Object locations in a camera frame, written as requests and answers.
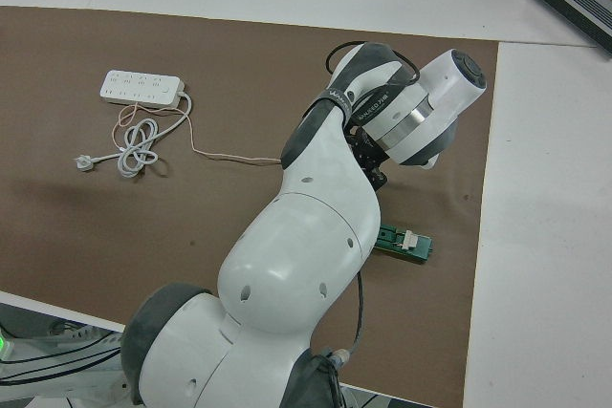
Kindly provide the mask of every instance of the robotic arm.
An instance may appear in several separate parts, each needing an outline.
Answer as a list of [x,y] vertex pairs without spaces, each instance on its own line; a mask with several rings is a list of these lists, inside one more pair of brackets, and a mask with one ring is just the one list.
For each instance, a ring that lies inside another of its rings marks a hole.
[[433,166],[486,88],[455,50],[420,73],[402,59],[367,42],[340,61],[283,149],[277,196],[221,266],[218,298],[171,284],[136,312],[120,345],[133,403],[341,406],[335,374],[350,351],[313,355],[310,340],[376,242],[379,166]]

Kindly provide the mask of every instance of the power outlet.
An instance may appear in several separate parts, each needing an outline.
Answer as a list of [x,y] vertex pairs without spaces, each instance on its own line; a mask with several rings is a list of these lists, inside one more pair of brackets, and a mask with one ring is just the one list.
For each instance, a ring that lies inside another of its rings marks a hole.
[[110,71],[99,95],[106,102],[132,105],[138,102],[150,109],[176,108],[185,84],[177,76]]

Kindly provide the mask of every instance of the brown mat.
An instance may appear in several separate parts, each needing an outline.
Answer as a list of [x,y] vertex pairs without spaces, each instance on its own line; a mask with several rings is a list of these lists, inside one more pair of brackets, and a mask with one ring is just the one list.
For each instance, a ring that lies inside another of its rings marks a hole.
[[[489,79],[434,169],[383,166],[382,221],[431,236],[435,249],[423,266],[373,253],[363,270],[361,347],[340,373],[364,388],[461,406],[496,42],[2,8],[0,290],[123,323],[168,282],[216,290],[234,241],[278,191],[280,167],[206,160],[190,151],[184,124],[156,144],[163,160],[136,180],[122,179],[113,161],[77,172],[77,155],[114,153],[120,106],[100,100],[104,76],[178,75],[194,100],[197,145],[278,156],[328,82],[325,55],[358,39],[386,42],[419,66],[458,48]],[[314,348],[350,346],[356,318],[353,284]]]

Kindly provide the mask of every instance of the black end cap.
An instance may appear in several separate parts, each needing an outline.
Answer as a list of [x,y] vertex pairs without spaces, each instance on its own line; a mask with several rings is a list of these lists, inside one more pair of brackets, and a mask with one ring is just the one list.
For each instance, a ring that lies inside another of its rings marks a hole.
[[184,283],[164,286],[142,303],[125,327],[121,337],[121,367],[135,405],[142,404],[139,390],[141,369],[155,338],[174,313],[200,293],[210,293],[210,290]]
[[459,72],[476,88],[485,89],[487,88],[487,79],[482,69],[476,64],[468,54],[453,50],[451,52],[452,60],[459,69]]

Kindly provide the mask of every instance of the cable connector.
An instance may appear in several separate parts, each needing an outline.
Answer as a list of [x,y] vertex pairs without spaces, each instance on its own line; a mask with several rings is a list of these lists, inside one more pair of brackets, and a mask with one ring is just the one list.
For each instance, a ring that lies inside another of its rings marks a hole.
[[331,354],[329,357],[330,361],[332,362],[336,370],[339,370],[344,365],[346,365],[350,358],[351,358],[351,353],[349,353],[345,349],[338,349],[334,351],[334,353]]
[[81,155],[78,158],[75,158],[76,161],[76,169],[81,172],[90,171],[94,168],[94,162],[92,161],[92,157],[89,155]]

